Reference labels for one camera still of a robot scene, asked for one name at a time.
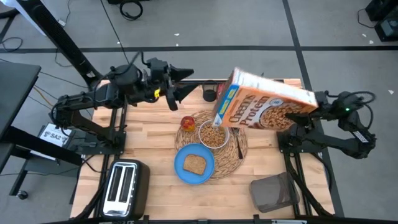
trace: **toast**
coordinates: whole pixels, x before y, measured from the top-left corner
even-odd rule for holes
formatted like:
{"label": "toast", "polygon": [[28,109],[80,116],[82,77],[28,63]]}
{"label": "toast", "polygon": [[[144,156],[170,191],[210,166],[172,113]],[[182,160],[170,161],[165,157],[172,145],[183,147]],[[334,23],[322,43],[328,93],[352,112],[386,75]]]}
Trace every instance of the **toast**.
{"label": "toast", "polygon": [[202,156],[189,154],[184,160],[183,169],[194,174],[203,175],[206,168],[206,160]]}

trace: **bowl of cereal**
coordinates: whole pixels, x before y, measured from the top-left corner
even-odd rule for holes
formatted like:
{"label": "bowl of cereal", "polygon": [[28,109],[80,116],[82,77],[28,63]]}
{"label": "bowl of cereal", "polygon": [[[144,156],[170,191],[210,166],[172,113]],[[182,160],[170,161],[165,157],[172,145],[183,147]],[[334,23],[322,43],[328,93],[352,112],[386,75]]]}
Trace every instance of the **bowl of cereal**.
{"label": "bowl of cereal", "polygon": [[226,145],[229,139],[228,128],[214,127],[213,120],[205,121],[199,128],[199,140],[209,149],[219,149]]}

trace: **cheerios protein box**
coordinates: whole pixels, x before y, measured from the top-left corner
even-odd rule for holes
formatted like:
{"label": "cheerios protein box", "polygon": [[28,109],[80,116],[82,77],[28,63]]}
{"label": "cheerios protein box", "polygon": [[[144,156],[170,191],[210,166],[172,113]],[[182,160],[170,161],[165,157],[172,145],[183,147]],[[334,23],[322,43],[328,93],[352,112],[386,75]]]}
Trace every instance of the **cheerios protein box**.
{"label": "cheerios protein box", "polygon": [[213,125],[283,131],[294,123],[285,114],[317,107],[311,91],[235,68],[217,99]]}

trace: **gray floor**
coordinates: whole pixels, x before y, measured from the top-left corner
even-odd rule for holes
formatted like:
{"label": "gray floor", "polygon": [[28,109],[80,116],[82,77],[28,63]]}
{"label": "gray floor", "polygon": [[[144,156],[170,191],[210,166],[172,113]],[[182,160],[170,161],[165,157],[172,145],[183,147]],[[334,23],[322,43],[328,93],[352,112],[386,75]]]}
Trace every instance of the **gray floor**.
{"label": "gray floor", "polygon": [[[67,0],[45,1],[53,15],[65,20]],[[301,46],[375,46],[382,43],[375,31],[356,22],[356,11],[369,0],[289,0]],[[105,4],[125,47],[271,45],[293,46],[292,37],[281,0],[151,0],[143,2],[144,14],[138,21],[125,21],[116,6]],[[98,0],[72,0],[72,13],[65,30],[79,47],[119,47],[108,19]],[[0,12],[5,10],[0,4]],[[362,14],[361,20],[371,24]],[[0,20],[0,29],[6,20]],[[24,39],[24,49],[54,48],[51,41],[18,15],[7,37]],[[122,53],[85,54],[102,73],[110,66],[125,63]],[[398,183],[398,151],[394,134],[398,122],[394,108],[398,106],[395,76],[398,69],[396,51],[304,52],[305,64],[314,90],[369,90],[378,96],[371,106],[375,113],[371,128],[377,136],[377,147],[367,159],[355,160],[330,149],[336,182],[346,217],[398,220],[395,194]],[[301,78],[294,51],[197,51],[149,52],[146,57],[167,60],[176,67],[194,68],[192,78],[226,78],[235,66],[249,72],[264,72],[269,78]],[[53,61],[54,54],[0,54],[12,62],[40,65],[43,72],[83,84],[73,68],[61,68]],[[59,55],[59,61],[68,62]],[[37,85],[53,95],[72,94],[82,88],[39,76]],[[30,95],[42,101],[36,92]],[[14,125],[37,134],[49,122],[48,109],[27,99]],[[363,123],[369,114],[361,111]],[[326,134],[349,137],[336,123],[323,123]],[[3,171],[17,172],[23,161],[12,158]],[[14,176],[0,177],[0,216],[4,223],[42,223],[66,220],[68,204],[75,185],[74,178],[28,175],[22,188],[30,193],[20,201],[9,197]]]}

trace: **white bowl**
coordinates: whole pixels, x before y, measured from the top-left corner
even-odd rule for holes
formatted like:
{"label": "white bowl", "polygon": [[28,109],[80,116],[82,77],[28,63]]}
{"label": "white bowl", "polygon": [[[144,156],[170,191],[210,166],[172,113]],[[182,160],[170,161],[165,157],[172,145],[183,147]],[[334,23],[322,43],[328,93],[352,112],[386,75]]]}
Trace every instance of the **white bowl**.
{"label": "white bowl", "polygon": [[225,146],[225,144],[228,142],[228,139],[229,139],[229,131],[228,131],[228,128],[220,127],[220,128],[223,128],[223,129],[224,129],[224,133],[225,133],[224,143],[223,143],[221,146],[218,146],[218,147],[210,147],[210,146],[206,145],[206,144],[201,140],[200,131],[201,131],[202,127],[203,127],[205,124],[207,124],[207,123],[212,123],[212,122],[213,122],[213,120],[208,120],[208,121],[203,122],[203,124],[201,124],[201,126],[200,126],[200,128],[199,128],[199,140],[200,140],[200,142],[201,142],[204,146],[206,146],[206,147],[209,148],[209,149],[219,149],[219,148]]}

